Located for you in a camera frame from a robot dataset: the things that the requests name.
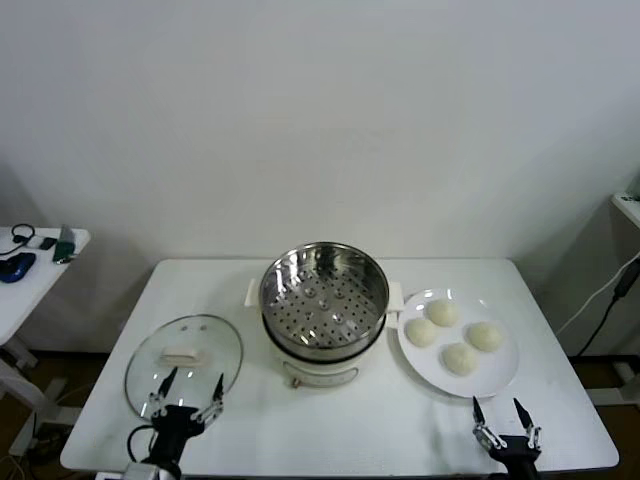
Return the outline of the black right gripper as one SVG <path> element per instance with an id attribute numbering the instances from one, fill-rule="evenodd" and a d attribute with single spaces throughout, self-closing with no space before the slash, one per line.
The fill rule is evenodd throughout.
<path id="1" fill-rule="evenodd" d="M 521 402 L 517 398 L 513 399 L 518 418 L 525 429 L 526 437 L 506 435 L 503 437 L 506 442 L 505 447 L 503 447 L 502 439 L 486 425 L 478 399 L 473 397 L 472 402 L 473 434 L 478 443 L 486 451 L 490 451 L 490 457 L 506 468 L 507 478 L 512 480 L 540 480 L 541 476 L 535 466 L 535 462 L 540 456 L 540 450 L 536 448 L 541 447 L 541 427 L 533 422 L 530 413 Z"/>

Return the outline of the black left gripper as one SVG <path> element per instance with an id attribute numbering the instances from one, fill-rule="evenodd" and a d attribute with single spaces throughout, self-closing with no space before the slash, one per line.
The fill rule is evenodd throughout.
<path id="1" fill-rule="evenodd" d="M 199 413 L 194 407 L 168 405 L 165 408 L 166 398 L 177 372 L 178 368 L 173 367 L 158 389 L 148 395 L 147 412 L 156 432 L 156 438 L 151 447 L 151 464 L 160 469 L 162 478 L 167 479 L 181 478 L 179 462 L 187 442 L 201 435 L 204 432 L 204 425 L 210 425 L 224 411 L 223 373 L 219 376 L 210 405 Z M 192 416 L 195 414 L 197 414 L 196 419 L 193 419 Z"/>

